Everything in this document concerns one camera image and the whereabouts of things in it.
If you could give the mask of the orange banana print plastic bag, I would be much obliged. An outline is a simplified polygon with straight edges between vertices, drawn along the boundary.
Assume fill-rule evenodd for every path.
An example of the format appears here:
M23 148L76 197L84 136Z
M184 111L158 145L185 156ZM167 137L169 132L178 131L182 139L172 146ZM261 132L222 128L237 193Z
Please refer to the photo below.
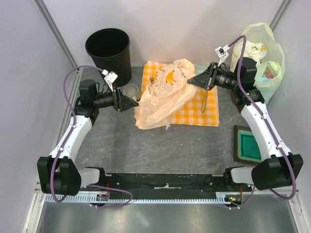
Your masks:
M195 76L195 67L187 59L175 60L160 70L153 83L146 84L138 107L134 109L136 126L141 130L169 128L171 115L193 99L197 87L188 84Z

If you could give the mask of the black plastic trash bin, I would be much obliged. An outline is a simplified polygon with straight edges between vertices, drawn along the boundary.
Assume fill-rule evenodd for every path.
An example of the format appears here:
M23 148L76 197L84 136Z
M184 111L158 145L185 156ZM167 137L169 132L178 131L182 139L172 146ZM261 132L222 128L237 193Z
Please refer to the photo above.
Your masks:
M96 31L86 40L85 48L95 66L117 74L114 81L117 87L130 82L130 38L126 32L116 28Z

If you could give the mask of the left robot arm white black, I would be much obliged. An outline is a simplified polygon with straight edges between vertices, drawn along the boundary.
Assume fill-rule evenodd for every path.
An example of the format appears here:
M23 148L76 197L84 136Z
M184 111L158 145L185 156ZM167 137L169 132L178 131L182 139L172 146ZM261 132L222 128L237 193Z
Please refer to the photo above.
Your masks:
M107 180L103 168L86 167L78 170L74 162L101 108L113 107L122 112L138 106L136 101L125 96L115 85L112 87L111 92L99 93L94 80L80 82L80 96L74 106L75 114L71 117L65 134L49 156L40 157L37 161L43 193L75 196L81 188L88 185L96 191L105 189Z

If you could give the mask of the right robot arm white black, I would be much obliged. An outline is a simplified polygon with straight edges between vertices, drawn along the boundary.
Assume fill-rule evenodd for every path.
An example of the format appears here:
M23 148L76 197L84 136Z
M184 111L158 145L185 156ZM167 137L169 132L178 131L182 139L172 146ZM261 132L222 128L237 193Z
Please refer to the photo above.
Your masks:
M223 70L216 62L188 84L211 90L219 86L231 91L231 100L250 127L260 150L261 162L255 167L231 167L225 170L223 187L234 191L241 183L258 190L293 186L302 165L300 154L293 154L275 129L260 91L254 86L256 61L244 57L233 72Z

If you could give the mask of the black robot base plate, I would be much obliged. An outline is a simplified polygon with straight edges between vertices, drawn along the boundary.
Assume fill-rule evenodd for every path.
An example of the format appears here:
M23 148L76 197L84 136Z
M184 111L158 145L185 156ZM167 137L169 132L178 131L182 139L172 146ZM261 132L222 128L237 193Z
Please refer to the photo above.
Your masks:
M250 192L246 184L229 184L223 175L107 173L97 185L129 191L135 200L214 199L217 192Z

